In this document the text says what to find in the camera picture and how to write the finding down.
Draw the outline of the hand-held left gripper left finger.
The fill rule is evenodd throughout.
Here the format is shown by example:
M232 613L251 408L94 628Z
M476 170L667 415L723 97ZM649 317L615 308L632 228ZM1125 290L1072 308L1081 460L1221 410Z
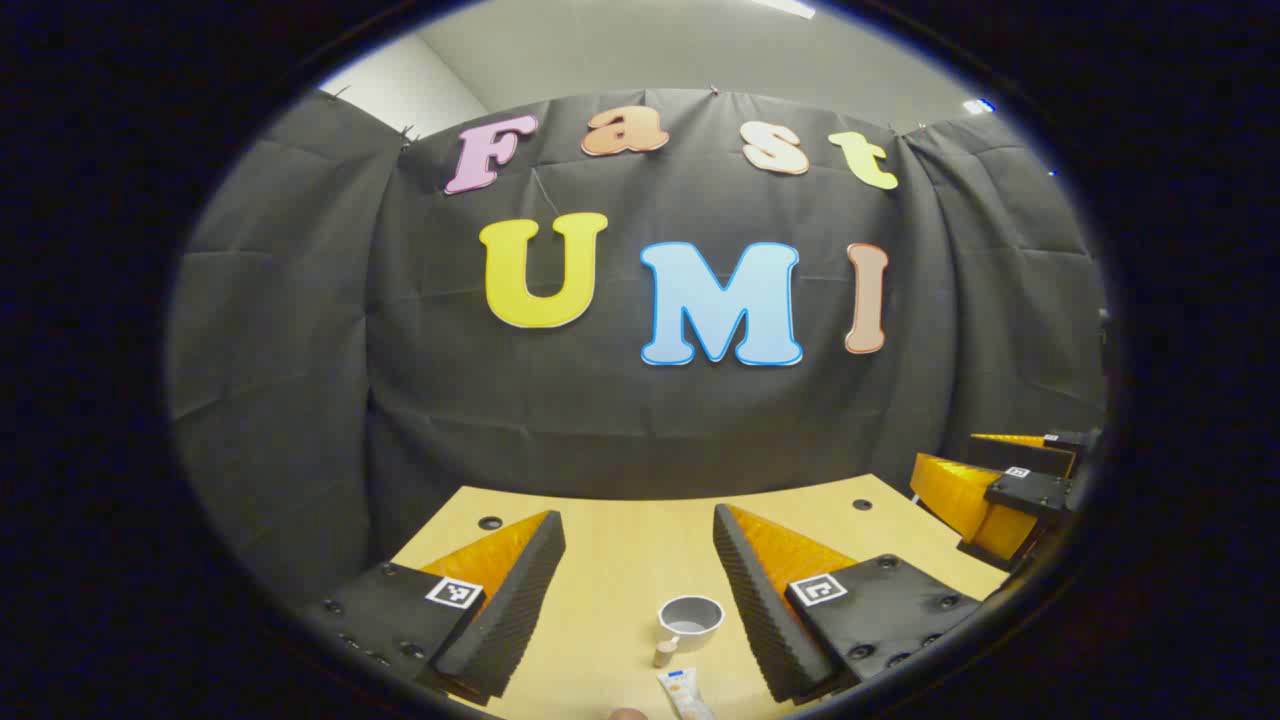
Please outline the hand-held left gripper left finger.
M561 514L538 512L425 565L381 562L303 618L380 673L485 705L522 661L564 550Z

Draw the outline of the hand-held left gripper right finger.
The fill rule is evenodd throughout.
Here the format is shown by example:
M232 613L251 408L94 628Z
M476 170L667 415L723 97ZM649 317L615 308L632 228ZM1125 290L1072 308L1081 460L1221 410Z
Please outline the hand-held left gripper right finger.
M773 700L801 705L893 670L979 600L893 553L856 561L731 503L713 542Z

